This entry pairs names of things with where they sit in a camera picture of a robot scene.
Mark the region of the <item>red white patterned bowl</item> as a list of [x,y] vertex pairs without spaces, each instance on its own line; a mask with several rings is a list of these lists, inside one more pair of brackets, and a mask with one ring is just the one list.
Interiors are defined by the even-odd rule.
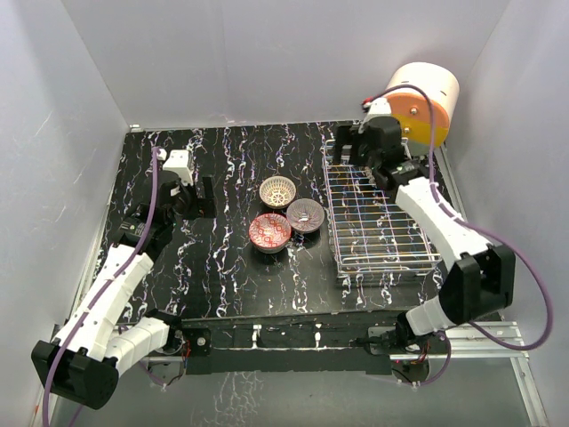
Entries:
[[279,213],[265,213],[256,217],[248,230],[252,244],[264,254],[280,252],[285,248],[292,233],[292,226]]

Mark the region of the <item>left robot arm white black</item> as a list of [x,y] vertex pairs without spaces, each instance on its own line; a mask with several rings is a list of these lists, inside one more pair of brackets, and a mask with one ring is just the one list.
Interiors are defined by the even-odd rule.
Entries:
[[134,290],[172,241],[179,220],[216,215],[212,179],[202,179],[204,196],[173,172],[150,178],[149,194],[130,207],[116,229],[107,258],[87,295],[48,342],[39,341],[31,360],[46,393],[100,409],[119,378],[148,354],[178,352],[184,334],[180,318],[151,310],[117,334],[116,324]]

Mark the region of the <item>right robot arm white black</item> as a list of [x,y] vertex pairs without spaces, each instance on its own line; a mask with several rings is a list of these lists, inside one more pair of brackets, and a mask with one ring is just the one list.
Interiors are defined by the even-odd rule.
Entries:
[[373,344],[414,353],[429,335],[460,326],[510,306],[516,256],[463,224],[431,181],[431,168],[407,156],[399,121],[379,116],[360,125],[339,125],[333,163],[349,147],[349,162],[364,167],[374,184],[388,193],[427,234],[441,255],[447,275],[437,296],[397,316],[394,330]]

